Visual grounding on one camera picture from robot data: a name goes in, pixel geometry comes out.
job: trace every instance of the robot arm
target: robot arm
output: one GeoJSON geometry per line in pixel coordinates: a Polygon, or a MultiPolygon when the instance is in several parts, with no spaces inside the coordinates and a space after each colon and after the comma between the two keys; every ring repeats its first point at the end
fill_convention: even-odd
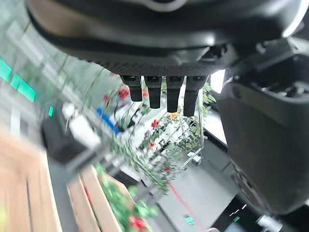
{"type": "Polygon", "coordinates": [[[309,42],[291,37],[308,0],[27,0],[37,31],[59,49],[120,74],[132,100],[140,76],[169,112],[187,76],[184,114],[206,77],[228,68],[217,100],[235,181],[251,201],[287,214],[309,197],[309,42]]]}

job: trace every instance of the red flower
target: red flower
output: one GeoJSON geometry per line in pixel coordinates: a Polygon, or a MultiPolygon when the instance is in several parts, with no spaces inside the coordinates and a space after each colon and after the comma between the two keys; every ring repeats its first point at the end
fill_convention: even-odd
{"type": "Polygon", "coordinates": [[[149,148],[152,149],[154,146],[155,146],[155,143],[154,142],[150,142],[149,148]]]}
{"type": "Polygon", "coordinates": [[[108,102],[110,100],[110,97],[108,96],[108,94],[105,94],[103,97],[103,101],[108,102]]]}
{"type": "Polygon", "coordinates": [[[118,91],[118,96],[121,98],[121,100],[124,100],[129,96],[130,92],[126,88],[122,88],[118,91]]]}
{"type": "Polygon", "coordinates": [[[136,225],[136,217],[134,217],[133,215],[130,216],[129,223],[130,223],[130,226],[135,226],[136,225]]]}
{"type": "Polygon", "coordinates": [[[170,171],[170,167],[166,167],[164,171],[168,173],[170,171]]]}
{"type": "Polygon", "coordinates": [[[143,221],[142,218],[138,217],[138,218],[136,219],[136,226],[137,226],[137,228],[138,228],[140,231],[143,230],[143,229],[145,229],[145,223],[144,223],[144,221],[143,221]]]}
{"type": "Polygon", "coordinates": [[[129,224],[130,226],[139,229],[139,231],[145,229],[145,222],[140,217],[130,216],[129,218],[129,224]]]}
{"type": "Polygon", "coordinates": [[[143,97],[146,98],[149,96],[147,89],[143,89],[143,97]]]}
{"type": "Polygon", "coordinates": [[[158,122],[158,120],[156,120],[156,119],[155,119],[155,120],[152,122],[152,124],[151,124],[151,126],[153,127],[153,129],[156,128],[158,125],[159,125],[159,122],[158,122]]]}
{"type": "Polygon", "coordinates": [[[88,198],[88,201],[89,201],[90,205],[92,206],[92,201],[90,199],[90,195],[89,195],[88,189],[85,186],[84,186],[84,189],[85,189],[85,193],[86,193],[86,196],[88,198]]]}

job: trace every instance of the green light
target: green light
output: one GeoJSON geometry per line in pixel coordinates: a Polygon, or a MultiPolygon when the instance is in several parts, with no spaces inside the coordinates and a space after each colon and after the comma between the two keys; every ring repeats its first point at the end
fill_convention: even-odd
{"type": "Polygon", "coordinates": [[[12,86],[14,89],[18,89],[20,80],[21,80],[21,79],[20,79],[19,75],[14,74],[13,79],[12,79],[12,81],[11,81],[11,86],[12,86]]]}
{"type": "Polygon", "coordinates": [[[189,225],[195,225],[195,222],[193,220],[192,217],[186,217],[185,221],[189,224],[189,225]]]}
{"type": "MultiPolygon", "coordinates": [[[[10,80],[10,74],[12,69],[3,61],[0,60],[0,77],[5,81],[10,80]]],[[[31,88],[18,74],[14,74],[11,86],[17,89],[22,95],[24,95],[29,101],[34,101],[36,92],[31,88]]]]}
{"type": "Polygon", "coordinates": [[[20,80],[18,92],[24,95],[29,101],[34,101],[36,92],[24,80],[20,80]]]}
{"type": "Polygon", "coordinates": [[[10,74],[12,69],[2,60],[0,60],[0,78],[8,82],[10,80],[10,74]]]}
{"type": "Polygon", "coordinates": [[[234,222],[237,222],[239,220],[239,217],[236,217],[233,219],[234,222]]]}
{"type": "Polygon", "coordinates": [[[52,106],[49,107],[48,115],[51,117],[53,116],[54,108],[52,106]]]}

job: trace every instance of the wooden plank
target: wooden plank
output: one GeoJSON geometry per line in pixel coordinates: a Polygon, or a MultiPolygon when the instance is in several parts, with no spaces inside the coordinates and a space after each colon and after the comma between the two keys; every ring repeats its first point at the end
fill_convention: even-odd
{"type": "Polygon", "coordinates": [[[26,182],[8,190],[7,209],[9,232],[31,231],[26,182]]]}
{"type": "Polygon", "coordinates": [[[0,167],[10,170],[14,173],[21,173],[20,165],[15,159],[5,156],[0,148],[0,167]]]}
{"type": "Polygon", "coordinates": [[[40,169],[33,169],[28,175],[29,198],[33,232],[45,231],[45,216],[41,195],[40,169]]]}
{"type": "Polygon", "coordinates": [[[7,169],[6,166],[2,165],[2,157],[0,157],[0,186],[8,187],[15,186],[22,180],[21,174],[16,173],[14,170],[7,169]]]}
{"type": "Polygon", "coordinates": [[[28,174],[34,232],[62,232],[48,170],[41,165],[28,174]]]}
{"type": "Polygon", "coordinates": [[[46,223],[46,230],[44,232],[62,232],[52,182],[50,179],[46,153],[41,155],[45,155],[45,157],[41,159],[42,166],[40,168],[41,194],[46,223]]]}
{"type": "Polygon", "coordinates": [[[100,232],[80,177],[69,184],[68,191],[80,232],[100,232]]]}
{"type": "Polygon", "coordinates": [[[0,125],[0,154],[15,160],[20,167],[27,168],[38,161],[42,150],[27,141],[23,136],[16,136],[0,125]]]}
{"type": "Polygon", "coordinates": [[[93,166],[82,172],[82,179],[89,192],[93,208],[103,232],[122,232],[104,195],[93,166]]]}
{"type": "Polygon", "coordinates": [[[1,186],[0,188],[0,232],[7,232],[8,230],[8,212],[7,212],[7,199],[6,189],[1,186]]]}

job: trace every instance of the black plastic housing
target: black plastic housing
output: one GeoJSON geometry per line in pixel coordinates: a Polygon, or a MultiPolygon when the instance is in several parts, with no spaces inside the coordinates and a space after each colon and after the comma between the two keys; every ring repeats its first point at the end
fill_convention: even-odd
{"type": "Polygon", "coordinates": [[[27,0],[27,7],[36,30],[72,56],[122,75],[193,76],[223,68],[203,59],[209,46],[288,36],[308,2],[188,0],[169,13],[123,0],[27,0]]]}
{"type": "Polygon", "coordinates": [[[129,86],[131,100],[133,102],[141,102],[143,100],[143,97],[140,76],[121,75],[120,77],[122,82],[125,85],[129,86]]]}
{"type": "Polygon", "coordinates": [[[206,76],[187,76],[183,103],[184,116],[191,117],[194,115],[198,91],[203,88],[206,79],[206,76]]]}
{"type": "Polygon", "coordinates": [[[251,73],[226,84],[217,100],[233,177],[273,214],[290,213],[309,198],[308,62],[295,55],[251,73]]]}
{"type": "Polygon", "coordinates": [[[161,105],[161,76],[146,76],[145,83],[148,87],[150,108],[159,109],[161,105]]]}
{"type": "Polygon", "coordinates": [[[168,76],[166,84],[168,88],[168,112],[175,113],[178,110],[178,98],[180,88],[183,85],[183,76],[168,76]]]}

